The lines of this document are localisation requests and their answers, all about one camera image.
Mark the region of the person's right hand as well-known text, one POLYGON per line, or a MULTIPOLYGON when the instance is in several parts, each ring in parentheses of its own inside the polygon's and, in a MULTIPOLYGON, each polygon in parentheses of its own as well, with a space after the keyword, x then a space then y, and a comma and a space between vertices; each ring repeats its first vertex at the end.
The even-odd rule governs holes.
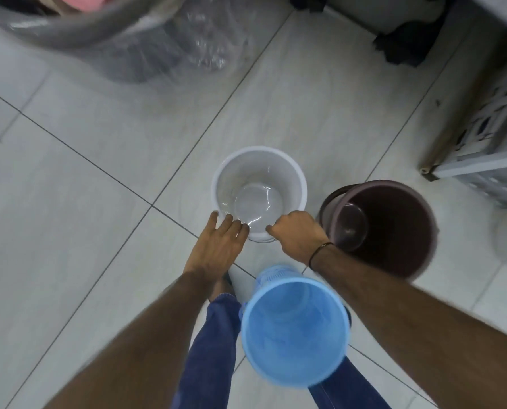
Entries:
POLYGON ((305 211, 281 215, 266 232, 276 239, 283 252, 291 259, 310 266, 313 255, 320 247, 331 244, 323 228, 305 211))

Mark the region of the person's left hand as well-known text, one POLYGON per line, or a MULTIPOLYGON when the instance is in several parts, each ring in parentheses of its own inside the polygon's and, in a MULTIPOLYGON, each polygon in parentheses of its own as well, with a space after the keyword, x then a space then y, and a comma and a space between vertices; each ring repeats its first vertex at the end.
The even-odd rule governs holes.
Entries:
POLYGON ((212 233, 208 233, 206 224, 185 264, 184 274, 194 273, 208 282, 216 282, 223 277, 242 252, 250 233, 248 224, 242 223, 243 239, 231 240, 230 226, 233 221, 240 220, 227 214, 212 233))

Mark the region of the white plastic bucket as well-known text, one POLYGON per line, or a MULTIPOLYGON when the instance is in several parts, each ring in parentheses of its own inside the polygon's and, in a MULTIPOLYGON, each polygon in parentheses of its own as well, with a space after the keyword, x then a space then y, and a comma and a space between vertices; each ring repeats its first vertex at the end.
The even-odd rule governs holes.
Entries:
POLYGON ((271 243, 268 225, 294 211, 306 208, 307 182, 303 170, 285 152, 256 145, 230 154, 211 181, 214 211, 248 225, 248 239, 271 243))

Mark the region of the person's left forearm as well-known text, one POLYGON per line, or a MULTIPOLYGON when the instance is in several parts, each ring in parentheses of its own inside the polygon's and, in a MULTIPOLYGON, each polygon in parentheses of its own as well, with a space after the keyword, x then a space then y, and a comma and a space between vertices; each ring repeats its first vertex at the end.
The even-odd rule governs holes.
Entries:
POLYGON ((182 274, 43 409, 169 409, 215 283, 182 274))

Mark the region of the person's right forearm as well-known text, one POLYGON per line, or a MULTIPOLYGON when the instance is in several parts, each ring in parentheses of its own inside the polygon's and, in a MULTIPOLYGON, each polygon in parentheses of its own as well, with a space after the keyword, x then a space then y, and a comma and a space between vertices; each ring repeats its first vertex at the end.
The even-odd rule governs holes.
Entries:
POLYGON ((506 334, 335 246, 312 267, 440 409, 507 409, 506 334))

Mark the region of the black wristband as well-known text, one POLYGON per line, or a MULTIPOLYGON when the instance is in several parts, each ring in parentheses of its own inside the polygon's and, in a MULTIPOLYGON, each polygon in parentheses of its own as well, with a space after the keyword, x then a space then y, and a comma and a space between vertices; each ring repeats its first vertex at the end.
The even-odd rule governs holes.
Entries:
POLYGON ((325 243, 321 244, 319 247, 317 247, 317 248, 314 250, 314 252, 312 253, 312 255, 310 256, 310 258, 309 258, 309 261, 308 261, 308 264, 307 264, 308 268, 310 268, 310 269, 312 269, 312 270, 313 270, 313 267, 312 267, 312 261, 313 261, 313 259, 316 257, 316 255, 317 255, 317 254, 318 254, 321 250, 323 250, 325 247, 332 247, 332 246, 334 246, 334 245, 335 245, 335 244, 334 244, 334 243, 332 243, 331 241, 327 241, 327 242, 325 242, 325 243))

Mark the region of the person's left foot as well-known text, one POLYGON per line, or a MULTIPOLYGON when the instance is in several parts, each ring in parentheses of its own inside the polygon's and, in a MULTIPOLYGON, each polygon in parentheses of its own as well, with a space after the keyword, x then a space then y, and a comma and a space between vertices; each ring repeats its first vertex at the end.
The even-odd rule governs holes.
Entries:
POLYGON ((232 285, 232 279, 229 272, 225 272, 223 277, 216 281, 211 294, 208 297, 210 303, 215 302, 221 296, 230 296, 236 300, 236 292, 232 285))

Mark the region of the blue plastic bucket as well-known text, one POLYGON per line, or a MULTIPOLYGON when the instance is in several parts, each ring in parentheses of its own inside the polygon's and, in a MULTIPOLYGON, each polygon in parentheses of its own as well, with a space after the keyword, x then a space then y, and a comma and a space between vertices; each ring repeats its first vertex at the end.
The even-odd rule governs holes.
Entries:
POLYGON ((351 316, 324 283, 286 264, 265 268, 240 311, 245 356, 275 385, 309 388, 346 357, 351 316))

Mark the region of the brown plastic bucket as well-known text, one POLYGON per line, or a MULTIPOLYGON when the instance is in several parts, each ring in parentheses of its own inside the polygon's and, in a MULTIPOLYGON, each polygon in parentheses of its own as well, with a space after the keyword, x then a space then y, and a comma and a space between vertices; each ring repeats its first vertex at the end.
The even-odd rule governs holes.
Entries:
POLYGON ((439 229, 427 201, 392 180, 333 191, 317 220, 341 251, 407 282, 426 270, 437 247, 439 229))

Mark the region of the blue jeans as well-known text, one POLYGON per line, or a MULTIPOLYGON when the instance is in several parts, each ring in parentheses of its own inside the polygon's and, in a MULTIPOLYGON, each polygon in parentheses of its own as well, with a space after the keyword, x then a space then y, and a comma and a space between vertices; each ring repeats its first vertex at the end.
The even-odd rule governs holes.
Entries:
MULTIPOLYGON (((240 308, 231 293, 220 294, 210 302, 206 321, 189 350, 171 409, 227 409, 241 327, 240 308)), ((391 409, 347 358, 309 392, 318 409, 391 409)))

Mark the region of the clear plastic bag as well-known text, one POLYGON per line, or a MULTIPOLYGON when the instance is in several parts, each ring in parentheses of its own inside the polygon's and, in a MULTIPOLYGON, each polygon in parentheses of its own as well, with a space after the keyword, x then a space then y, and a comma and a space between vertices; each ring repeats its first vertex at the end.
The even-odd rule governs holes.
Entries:
POLYGON ((184 0, 165 22, 158 6, 80 56, 99 75, 126 84, 235 70, 250 53, 253 16, 251 0, 184 0))

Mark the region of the black appliance foot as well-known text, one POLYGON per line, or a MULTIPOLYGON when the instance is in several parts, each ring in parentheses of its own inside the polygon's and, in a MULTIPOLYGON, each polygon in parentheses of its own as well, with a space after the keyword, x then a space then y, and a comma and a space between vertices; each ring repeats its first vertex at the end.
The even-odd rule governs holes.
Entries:
POLYGON ((289 0, 289 2, 295 10, 309 13, 322 13, 327 5, 327 0, 289 0))
POLYGON ((390 33, 377 35, 373 46, 383 53, 386 62, 416 68, 425 61, 445 20, 445 16, 441 16, 433 22, 406 22, 390 33))

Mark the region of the grey perforated plastic crate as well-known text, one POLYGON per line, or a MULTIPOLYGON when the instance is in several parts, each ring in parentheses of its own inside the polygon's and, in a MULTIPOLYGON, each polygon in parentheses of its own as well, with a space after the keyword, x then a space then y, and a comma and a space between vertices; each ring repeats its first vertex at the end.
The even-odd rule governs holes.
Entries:
POLYGON ((507 64, 482 93, 451 151, 432 175, 455 178, 507 209, 507 64))

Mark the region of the large grey tub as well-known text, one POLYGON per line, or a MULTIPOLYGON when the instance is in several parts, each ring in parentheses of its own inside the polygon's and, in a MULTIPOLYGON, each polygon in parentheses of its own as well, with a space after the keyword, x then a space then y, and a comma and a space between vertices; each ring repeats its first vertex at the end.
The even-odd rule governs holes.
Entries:
POLYGON ((110 39, 161 7, 170 18, 185 0, 113 0, 101 10, 65 16, 25 14, 0 5, 0 31, 26 45, 67 50, 110 39))

